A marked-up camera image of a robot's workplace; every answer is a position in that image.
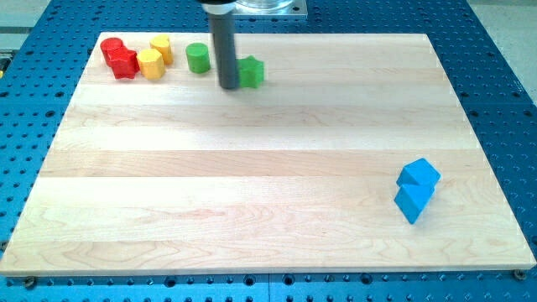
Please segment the black rod mount collar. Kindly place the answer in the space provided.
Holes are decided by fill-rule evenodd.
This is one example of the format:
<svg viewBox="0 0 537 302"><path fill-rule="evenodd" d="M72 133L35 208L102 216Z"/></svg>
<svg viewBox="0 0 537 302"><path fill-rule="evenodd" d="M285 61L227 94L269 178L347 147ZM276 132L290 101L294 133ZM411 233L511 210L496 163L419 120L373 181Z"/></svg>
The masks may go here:
<svg viewBox="0 0 537 302"><path fill-rule="evenodd" d="M230 13L236 6L236 0L198 0L206 13L223 15Z"/></svg>

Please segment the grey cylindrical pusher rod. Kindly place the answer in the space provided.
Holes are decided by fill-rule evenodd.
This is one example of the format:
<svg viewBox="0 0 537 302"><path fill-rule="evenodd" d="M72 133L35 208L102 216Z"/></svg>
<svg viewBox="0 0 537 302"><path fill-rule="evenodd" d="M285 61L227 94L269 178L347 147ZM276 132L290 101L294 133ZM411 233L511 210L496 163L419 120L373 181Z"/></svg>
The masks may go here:
<svg viewBox="0 0 537 302"><path fill-rule="evenodd" d="M208 17L219 85L226 90L235 90L239 87L239 75L232 13L209 13Z"/></svg>

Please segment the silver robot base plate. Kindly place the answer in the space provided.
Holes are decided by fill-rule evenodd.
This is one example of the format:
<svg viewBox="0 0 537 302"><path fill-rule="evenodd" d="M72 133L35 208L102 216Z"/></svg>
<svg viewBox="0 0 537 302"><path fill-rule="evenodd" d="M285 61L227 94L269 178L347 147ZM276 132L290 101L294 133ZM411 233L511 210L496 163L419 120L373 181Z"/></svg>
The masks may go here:
<svg viewBox="0 0 537 302"><path fill-rule="evenodd" d="M237 0L235 18L245 19L307 19L306 0Z"/></svg>

